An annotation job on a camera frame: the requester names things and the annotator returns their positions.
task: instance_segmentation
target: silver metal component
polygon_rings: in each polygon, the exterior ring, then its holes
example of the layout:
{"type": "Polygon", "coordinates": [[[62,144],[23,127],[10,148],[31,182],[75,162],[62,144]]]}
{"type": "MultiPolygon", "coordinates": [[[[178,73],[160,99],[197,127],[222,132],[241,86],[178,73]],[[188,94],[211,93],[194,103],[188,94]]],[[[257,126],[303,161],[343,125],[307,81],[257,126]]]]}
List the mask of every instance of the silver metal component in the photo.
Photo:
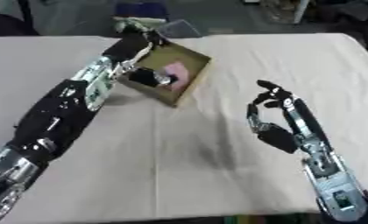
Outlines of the silver metal component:
{"type": "Polygon", "coordinates": [[[340,157],[333,154],[331,159],[333,164],[343,169],[328,177],[317,178],[308,162],[303,160],[304,172],[314,187],[319,204],[325,213],[337,221],[357,221],[368,209],[363,198],[364,194],[340,157]]]}
{"type": "Polygon", "coordinates": [[[10,148],[0,152],[0,220],[21,197],[38,166],[10,148]]]}
{"type": "Polygon", "coordinates": [[[89,110],[97,111],[108,99],[110,90],[116,85],[117,78],[122,74],[135,69],[135,64],[152,50],[152,43],[138,52],[133,58],[121,63],[115,67],[110,58],[102,56],[97,61],[79,71],[71,80],[87,81],[85,102],[89,110]]]}
{"type": "Polygon", "coordinates": [[[253,133],[259,133],[270,129],[270,123],[260,121],[257,115],[250,115],[248,117],[248,123],[250,124],[253,133]]]}
{"type": "Polygon", "coordinates": [[[290,107],[292,107],[293,106],[293,104],[292,104],[293,102],[292,102],[292,100],[291,99],[285,99],[284,100],[284,107],[285,108],[290,108],[290,107]]]}
{"type": "Polygon", "coordinates": [[[56,150],[56,144],[49,138],[40,138],[37,140],[37,143],[42,145],[42,147],[47,149],[49,152],[54,152],[56,150]]]}
{"type": "Polygon", "coordinates": [[[161,73],[154,72],[154,79],[161,85],[166,86],[169,85],[172,81],[171,77],[167,75],[163,75],[161,73]]]}
{"type": "Polygon", "coordinates": [[[53,118],[53,122],[51,123],[51,125],[49,125],[49,127],[47,128],[47,130],[52,130],[54,128],[54,126],[56,126],[56,124],[60,121],[60,118],[58,117],[54,117],[53,118]]]}

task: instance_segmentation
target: pink object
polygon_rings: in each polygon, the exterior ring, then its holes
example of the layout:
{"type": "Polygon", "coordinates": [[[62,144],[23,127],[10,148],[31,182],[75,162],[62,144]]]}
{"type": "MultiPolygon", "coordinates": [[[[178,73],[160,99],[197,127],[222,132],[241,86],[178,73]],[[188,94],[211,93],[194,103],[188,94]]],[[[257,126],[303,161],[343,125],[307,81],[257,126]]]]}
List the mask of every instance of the pink object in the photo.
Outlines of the pink object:
{"type": "Polygon", "coordinates": [[[188,84],[188,70],[181,62],[176,61],[164,66],[164,72],[167,74],[173,74],[178,78],[176,82],[167,87],[170,90],[177,90],[188,84]]]}

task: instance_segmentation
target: robot forearm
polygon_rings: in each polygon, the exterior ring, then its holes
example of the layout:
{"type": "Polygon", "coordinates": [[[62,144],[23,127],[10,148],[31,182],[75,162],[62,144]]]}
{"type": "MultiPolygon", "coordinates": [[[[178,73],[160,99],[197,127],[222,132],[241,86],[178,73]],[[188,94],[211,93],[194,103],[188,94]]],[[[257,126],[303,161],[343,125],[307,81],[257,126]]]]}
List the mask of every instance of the robot forearm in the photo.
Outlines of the robot forearm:
{"type": "Polygon", "coordinates": [[[316,202],[328,223],[368,223],[368,192],[361,188],[344,161],[332,149],[304,101],[282,87],[259,80],[268,91],[248,106],[247,118],[252,131],[267,144],[288,153],[297,149],[307,153],[302,159],[304,172],[314,187],[316,202]],[[292,131],[275,123],[261,122],[257,105],[281,108],[292,131]]]}
{"type": "MultiPolygon", "coordinates": [[[[135,74],[135,63],[155,46],[164,44],[165,40],[154,31],[127,35],[34,104],[0,151],[0,220],[49,163],[81,135],[109,97],[118,76],[135,74]]],[[[142,74],[135,81],[158,84],[156,73],[142,74]]]]}

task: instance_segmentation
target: robot finger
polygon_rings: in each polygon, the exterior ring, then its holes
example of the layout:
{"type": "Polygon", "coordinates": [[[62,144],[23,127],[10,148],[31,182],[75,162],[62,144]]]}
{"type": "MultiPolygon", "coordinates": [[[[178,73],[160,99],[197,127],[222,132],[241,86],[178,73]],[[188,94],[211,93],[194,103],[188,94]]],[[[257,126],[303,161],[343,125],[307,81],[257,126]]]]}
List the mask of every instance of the robot finger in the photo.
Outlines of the robot finger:
{"type": "Polygon", "coordinates": [[[280,107],[279,101],[268,101],[265,103],[265,107],[268,109],[276,109],[280,107]]]}
{"type": "Polygon", "coordinates": [[[258,105],[270,99],[272,99],[270,92],[264,92],[262,94],[259,94],[258,97],[255,100],[253,100],[253,104],[258,105]]]}
{"type": "Polygon", "coordinates": [[[258,80],[258,85],[262,88],[267,88],[268,90],[272,91],[275,88],[281,88],[280,86],[268,81],[268,80],[258,80]]]}

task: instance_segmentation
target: table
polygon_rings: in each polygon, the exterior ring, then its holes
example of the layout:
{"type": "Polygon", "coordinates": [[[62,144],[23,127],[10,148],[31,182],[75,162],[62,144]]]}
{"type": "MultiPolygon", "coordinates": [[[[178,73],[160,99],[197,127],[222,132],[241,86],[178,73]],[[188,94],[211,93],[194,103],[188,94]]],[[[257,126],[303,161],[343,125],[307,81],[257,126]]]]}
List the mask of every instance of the table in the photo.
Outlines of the table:
{"type": "MultiPolygon", "coordinates": [[[[301,96],[368,188],[368,52],[342,34],[175,40],[212,58],[179,108],[118,86],[73,147],[3,223],[128,221],[316,211],[300,153],[261,143],[245,120],[257,79],[301,96]]],[[[0,38],[0,147],[46,91],[115,42],[0,38]]],[[[261,111],[285,125],[280,111],[261,111]]]]}

